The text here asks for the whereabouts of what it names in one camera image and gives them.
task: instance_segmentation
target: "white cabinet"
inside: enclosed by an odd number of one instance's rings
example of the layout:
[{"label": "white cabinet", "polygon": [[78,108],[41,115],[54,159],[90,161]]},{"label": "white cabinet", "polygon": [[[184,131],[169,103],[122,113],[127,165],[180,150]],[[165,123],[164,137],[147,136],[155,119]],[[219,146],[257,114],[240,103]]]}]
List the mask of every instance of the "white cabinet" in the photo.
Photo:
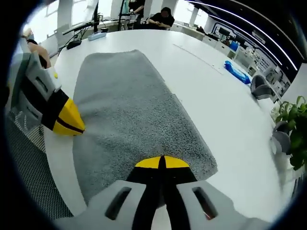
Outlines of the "white cabinet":
[{"label": "white cabinet", "polygon": [[215,49],[225,54],[226,56],[229,54],[230,51],[230,48],[221,42],[216,43]]},{"label": "white cabinet", "polygon": [[213,38],[210,38],[210,37],[208,37],[208,36],[205,36],[205,37],[203,38],[202,41],[203,41],[204,43],[206,43],[206,44],[212,46],[213,48],[215,47],[215,45],[216,45],[216,43],[217,43],[217,41],[215,41]]}]

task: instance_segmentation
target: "gray fabric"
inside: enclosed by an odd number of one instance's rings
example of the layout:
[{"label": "gray fabric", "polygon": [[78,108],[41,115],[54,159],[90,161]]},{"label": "gray fabric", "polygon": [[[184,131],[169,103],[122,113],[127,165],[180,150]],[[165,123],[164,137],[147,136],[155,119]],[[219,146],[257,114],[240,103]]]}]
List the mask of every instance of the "gray fabric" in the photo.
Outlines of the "gray fabric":
[{"label": "gray fabric", "polygon": [[74,101],[86,129],[73,140],[86,202],[114,181],[125,180],[137,162],[150,157],[183,159],[198,180],[217,172],[189,116],[138,50],[87,56]]}]

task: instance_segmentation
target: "green leaves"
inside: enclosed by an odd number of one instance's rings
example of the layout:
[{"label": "green leaves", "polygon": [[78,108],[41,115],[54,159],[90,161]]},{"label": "green leaves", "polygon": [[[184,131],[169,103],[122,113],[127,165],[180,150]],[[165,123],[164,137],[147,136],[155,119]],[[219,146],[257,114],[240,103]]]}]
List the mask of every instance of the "green leaves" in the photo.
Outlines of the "green leaves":
[{"label": "green leaves", "polygon": [[284,101],[279,107],[279,113],[281,114],[285,110],[285,106],[289,104],[289,102]]},{"label": "green leaves", "polygon": [[293,130],[295,128],[296,122],[295,120],[291,120],[288,122],[288,127],[290,130]]},{"label": "green leaves", "polygon": [[290,158],[290,164],[294,170],[298,170],[303,165],[304,159],[300,155],[294,155]]},{"label": "green leaves", "polygon": [[306,110],[306,104],[301,104],[301,106],[299,107],[299,109],[302,111],[302,112],[305,112]]},{"label": "green leaves", "polygon": [[290,112],[289,112],[287,120],[290,121],[290,120],[295,119],[296,117],[297,117],[297,106],[293,105]]},{"label": "green leaves", "polygon": [[297,97],[297,100],[296,100],[296,105],[297,105],[297,106],[298,106],[299,101],[300,101],[301,99],[303,99],[303,100],[304,100],[304,102],[303,102],[303,103],[306,103],[306,100],[305,100],[305,98],[304,98],[303,96],[298,96],[298,97]]},{"label": "green leaves", "polygon": [[291,149],[297,149],[303,143],[303,137],[300,135],[299,132],[293,130],[290,135],[291,140]]},{"label": "green leaves", "polygon": [[291,155],[290,163],[294,170],[307,164],[307,104],[304,97],[299,96],[296,104],[283,102],[278,121],[287,121],[290,133],[291,148],[287,153]]}]

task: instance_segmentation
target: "ceiling light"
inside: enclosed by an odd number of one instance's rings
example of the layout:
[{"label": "ceiling light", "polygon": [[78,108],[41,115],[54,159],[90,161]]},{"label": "ceiling light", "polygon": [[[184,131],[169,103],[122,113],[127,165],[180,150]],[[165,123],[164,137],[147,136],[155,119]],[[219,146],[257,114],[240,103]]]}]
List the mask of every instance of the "ceiling light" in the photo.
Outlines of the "ceiling light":
[{"label": "ceiling light", "polygon": [[226,13],[229,13],[229,14],[231,14],[231,15],[233,15],[233,16],[235,16],[235,17],[237,17],[237,18],[239,18],[239,19],[241,19],[241,20],[243,20],[243,21],[245,21],[245,22],[247,22],[248,24],[250,24],[250,25],[252,25],[252,26],[254,26],[256,29],[258,29],[259,31],[261,31],[264,35],[266,35],[281,51],[282,51],[282,53],[287,57],[287,59],[290,61],[290,63],[292,64],[292,66],[294,67],[294,69],[295,70],[297,70],[297,68],[296,68],[296,66],[295,66],[295,64],[293,63],[293,61],[290,59],[290,57],[286,54],[286,52],[269,36],[269,35],[267,35],[263,30],[261,30],[260,28],[258,28],[256,25],[254,25],[253,23],[251,23],[251,22],[249,22],[248,20],[246,20],[246,19],[244,19],[244,18],[242,18],[242,17],[240,17],[239,15],[236,15],[236,14],[234,14],[234,13],[232,13],[232,12],[230,12],[230,11],[227,11],[227,10],[224,10],[224,9],[222,9],[222,8],[219,8],[219,7],[217,7],[217,6],[212,6],[212,5],[210,5],[210,4],[205,4],[205,3],[202,3],[202,2],[197,2],[197,1],[187,1],[187,2],[192,2],[192,3],[196,3],[196,4],[201,4],[201,5],[205,5],[205,6],[209,6],[209,7],[212,7],[212,8],[216,8],[216,9],[218,9],[218,10],[221,10],[221,11],[224,11],[224,12],[226,12]]},{"label": "ceiling light", "polygon": [[[213,15],[210,15],[210,17],[213,17],[213,18],[217,18],[218,20],[221,20],[221,21],[223,21],[223,22],[225,22],[225,23],[228,23],[228,24],[230,24],[230,25],[232,25],[233,27],[235,27],[235,28],[237,28],[238,30],[240,30],[240,31],[242,31],[242,32],[244,32],[244,33],[246,33],[247,35],[249,35],[250,37],[252,37],[252,38],[254,38],[254,36],[252,36],[252,35],[250,35],[248,32],[246,32],[246,31],[244,31],[244,30],[242,30],[240,27],[237,27],[236,25],[233,25],[233,24],[231,24],[231,23],[229,23],[229,22],[227,22],[227,21],[225,21],[225,20],[223,20],[223,19],[221,19],[221,18],[218,18],[218,17],[216,17],[216,16],[213,16]],[[282,66],[282,63],[280,62],[280,60],[278,60],[278,58],[264,45],[264,44],[262,44],[260,41],[258,41],[256,38],[254,38],[254,40],[255,41],[257,41],[263,48],[265,48],[277,61],[278,61],[278,63]]]}]

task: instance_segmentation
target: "white desk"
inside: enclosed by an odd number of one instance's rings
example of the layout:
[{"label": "white desk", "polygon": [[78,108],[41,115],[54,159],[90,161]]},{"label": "white desk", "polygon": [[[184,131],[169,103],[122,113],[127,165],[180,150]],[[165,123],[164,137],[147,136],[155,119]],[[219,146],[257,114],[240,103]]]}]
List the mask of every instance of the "white desk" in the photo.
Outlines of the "white desk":
[{"label": "white desk", "polygon": [[197,31],[196,29],[189,27],[189,26],[185,26],[185,25],[181,25],[178,23],[174,23],[173,26],[170,28],[171,31],[177,31],[177,32],[182,32],[186,35],[195,37],[198,40],[203,40],[203,37],[205,36],[204,33],[201,33],[199,31]]},{"label": "white desk", "polygon": [[[120,20],[121,23],[125,23],[126,22],[126,19],[121,19]],[[110,27],[110,26],[114,26],[114,25],[118,25],[118,22],[119,20],[116,20],[116,21],[111,21],[111,20],[108,20],[108,21],[103,21],[103,22],[99,22],[99,25],[97,26],[98,29],[101,29],[101,28],[107,28],[107,27]]]},{"label": "white desk", "polygon": [[[61,52],[55,69],[62,89],[73,97],[87,55],[134,49],[143,52],[156,67],[211,149],[218,172],[207,181],[230,197],[238,212],[273,221],[285,203],[269,148],[273,103],[265,99],[257,104],[249,87],[224,69],[227,57],[222,53],[173,31],[108,33]],[[86,205],[74,170],[72,137],[57,136],[47,128],[44,133],[55,184],[72,214],[77,215]]]}]

